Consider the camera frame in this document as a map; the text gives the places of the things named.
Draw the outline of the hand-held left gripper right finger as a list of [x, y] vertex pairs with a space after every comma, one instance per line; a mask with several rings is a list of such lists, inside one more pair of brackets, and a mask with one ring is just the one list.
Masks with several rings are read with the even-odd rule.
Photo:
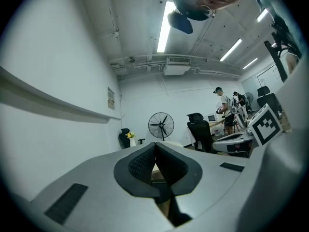
[[237, 232], [245, 205], [257, 180], [264, 149], [257, 148], [250, 158], [238, 158], [190, 150], [170, 143], [158, 148], [185, 161], [187, 174], [177, 183], [187, 188], [174, 198], [176, 212], [185, 219], [179, 225], [160, 223], [158, 232]]

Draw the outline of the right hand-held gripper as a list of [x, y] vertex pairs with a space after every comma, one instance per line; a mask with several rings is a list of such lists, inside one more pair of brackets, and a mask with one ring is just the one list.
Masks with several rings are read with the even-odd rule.
[[[243, 206], [238, 232], [309, 230], [309, 58], [303, 57], [277, 93], [291, 132], [266, 146], [253, 189]], [[212, 144], [228, 154], [248, 154], [253, 135], [238, 132]]]

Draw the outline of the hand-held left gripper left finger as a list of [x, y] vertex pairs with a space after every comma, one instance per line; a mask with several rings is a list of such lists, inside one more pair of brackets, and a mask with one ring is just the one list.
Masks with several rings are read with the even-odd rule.
[[72, 232], [166, 232], [173, 229], [154, 199], [130, 195], [116, 182], [118, 160], [142, 149], [141, 145], [93, 157], [48, 186], [31, 202], [42, 214], [73, 184], [87, 187], [63, 224]]

